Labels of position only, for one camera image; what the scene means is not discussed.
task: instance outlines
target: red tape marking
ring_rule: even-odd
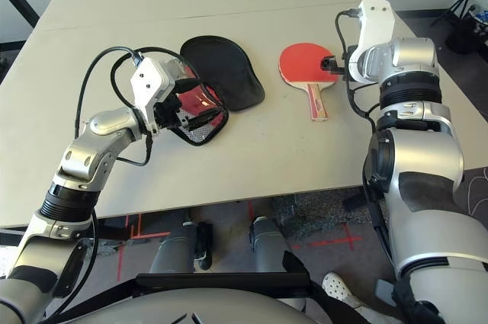
[[[344,228],[344,231],[345,231],[345,235],[348,237],[347,240],[349,242],[349,248],[354,251],[354,246],[352,245],[352,242],[354,241],[351,237],[351,233],[349,232],[349,228],[348,228],[348,223],[343,223],[342,224],[342,228]]]
[[[249,219],[254,221],[254,209],[252,208],[252,201],[247,201],[247,212],[249,213]]]

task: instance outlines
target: robotic arm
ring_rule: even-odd
[[[175,61],[162,68],[143,58],[131,79],[136,107],[101,112],[87,122],[64,152],[11,273],[0,280],[2,323],[38,322],[54,297],[72,293],[87,250],[82,238],[117,156],[143,134],[151,140],[160,128],[188,125],[173,93],[198,83]]]
[[[387,202],[394,297],[411,322],[485,322],[488,232],[454,202],[463,156],[441,103],[434,43],[391,40],[384,0],[363,0],[358,18],[359,45],[346,66],[354,80],[380,87],[363,173],[371,203]]]

